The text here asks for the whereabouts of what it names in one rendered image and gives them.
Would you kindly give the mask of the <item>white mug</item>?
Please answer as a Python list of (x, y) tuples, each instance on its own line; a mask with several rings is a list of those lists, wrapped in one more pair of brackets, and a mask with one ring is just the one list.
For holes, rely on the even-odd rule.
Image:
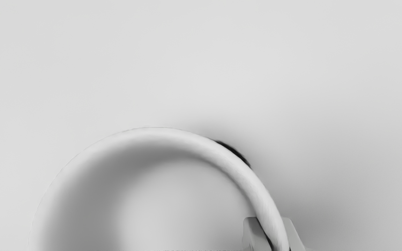
[(216, 167), (233, 182), (252, 206), (271, 251), (292, 251), (278, 208), (260, 178), (235, 153), (216, 141), (185, 130), (142, 127), (103, 138), (78, 153), (56, 175), (43, 195), (29, 232), (27, 251), (91, 251), (93, 243), (78, 240), (85, 233), (81, 223), (72, 223), (83, 213), (83, 199), (102, 206), (117, 202), (120, 185), (138, 178), (131, 162), (147, 151), (175, 150)]

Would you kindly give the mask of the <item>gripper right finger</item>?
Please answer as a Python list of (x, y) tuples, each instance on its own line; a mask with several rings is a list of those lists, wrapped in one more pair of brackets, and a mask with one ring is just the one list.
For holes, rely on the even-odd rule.
[(282, 220), (288, 237), (290, 251), (308, 251), (301, 241), (292, 221), (286, 217), (282, 217)]

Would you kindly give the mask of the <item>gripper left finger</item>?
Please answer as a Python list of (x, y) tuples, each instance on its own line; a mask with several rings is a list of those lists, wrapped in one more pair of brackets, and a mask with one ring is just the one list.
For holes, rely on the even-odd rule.
[(244, 219), (241, 251), (273, 251), (270, 241), (256, 217)]

